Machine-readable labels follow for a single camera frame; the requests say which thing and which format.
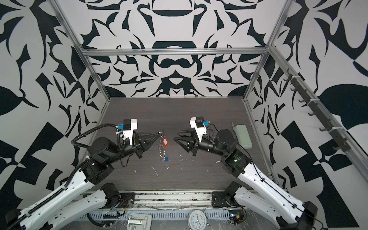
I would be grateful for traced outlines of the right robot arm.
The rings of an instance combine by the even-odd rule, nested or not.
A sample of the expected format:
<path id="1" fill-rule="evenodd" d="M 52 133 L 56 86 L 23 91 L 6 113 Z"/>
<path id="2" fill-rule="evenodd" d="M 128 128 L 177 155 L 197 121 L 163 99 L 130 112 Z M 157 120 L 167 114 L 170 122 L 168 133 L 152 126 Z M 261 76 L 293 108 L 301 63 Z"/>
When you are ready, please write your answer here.
<path id="1" fill-rule="evenodd" d="M 252 193 L 239 183 L 232 182 L 225 193 L 234 205 L 251 209 L 280 230 L 314 228 L 317 207 L 310 201 L 302 202 L 293 197 L 262 173 L 230 130 L 220 130 L 213 139 L 207 136 L 199 139 L 194 129 L 182 130 L 174 141 L 193 155 L 198 150 L 219 155 L 227 173 L 256 191 Z"/>

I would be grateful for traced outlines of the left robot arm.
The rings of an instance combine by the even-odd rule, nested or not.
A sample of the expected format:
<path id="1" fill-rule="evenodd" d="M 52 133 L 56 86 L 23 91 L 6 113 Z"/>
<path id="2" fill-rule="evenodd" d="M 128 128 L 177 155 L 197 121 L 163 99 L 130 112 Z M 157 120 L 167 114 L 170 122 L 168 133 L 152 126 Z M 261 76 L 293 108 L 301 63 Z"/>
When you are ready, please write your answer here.
<path id="1" fill-rule="evenodd" d="M 71 172 L 60 187 L 23 210 L 14 209 L 6 215 L 9 230 L 60 230 L 91 211 L 108 207 L 114 209 L 121 198 L 118 189 L 107 183 L 91 195 L 74 201 L 79 195 L 102 182 L 114 170 L 113 163 L 143 153 L 161 137 L 160 133 L 136 133 L 136 119 L 126 119 L 122 125 L 98 125 L 78 136 L 72 145 L 86 148 L 90 156 Z M 79 143 L 104 127 L 116 129 L 117 142 L 106 137 L 97 138 L 91 145 Z"/>

